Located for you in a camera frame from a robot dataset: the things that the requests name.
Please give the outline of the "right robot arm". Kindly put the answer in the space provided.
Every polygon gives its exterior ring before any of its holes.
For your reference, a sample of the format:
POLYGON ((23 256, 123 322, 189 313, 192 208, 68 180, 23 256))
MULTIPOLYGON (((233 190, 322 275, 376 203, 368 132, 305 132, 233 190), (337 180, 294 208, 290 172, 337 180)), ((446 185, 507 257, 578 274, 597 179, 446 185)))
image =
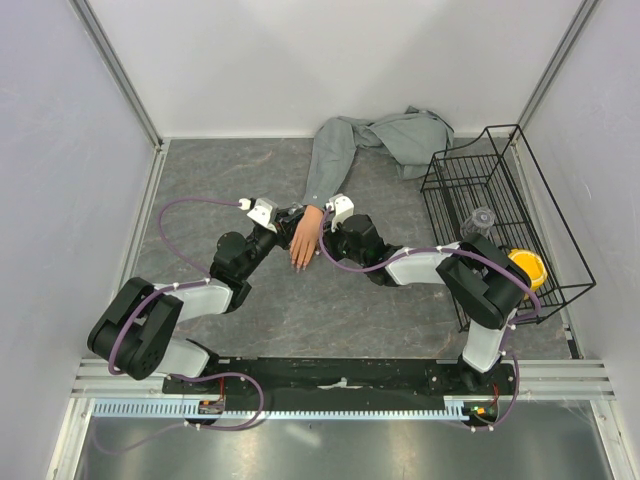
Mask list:
POLYGON ((503 339, 520 304, 534 298, 530 276, 479 233, 444 246, 410 248, 385 242, 371 218, 322 219, 321 252, 337 267, 366 275, 379 286, 445 286, 469 319, 466 344, 457 361, 467 392, 483 392, 494 381, 503 339))

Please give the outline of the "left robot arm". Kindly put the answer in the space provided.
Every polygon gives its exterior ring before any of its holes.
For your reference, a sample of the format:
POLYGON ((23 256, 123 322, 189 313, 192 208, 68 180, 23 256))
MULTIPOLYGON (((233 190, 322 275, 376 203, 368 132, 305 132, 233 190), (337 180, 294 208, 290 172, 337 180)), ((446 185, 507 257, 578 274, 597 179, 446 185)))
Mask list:
POLYGON ((193 282, 152 284, 129 279, 89 333, 87 346, 109 371, 143 380, 154 373, 183 376, 198 393, 219 382, 214 354, 192 340, 173 336, 178 323, 237 310, 250 293, 249 277, 274 247, 289 247, 305 208, 279 208, 267 199, 242 199, 253 223, 250 234, 223 234, 205 277, 193 282))

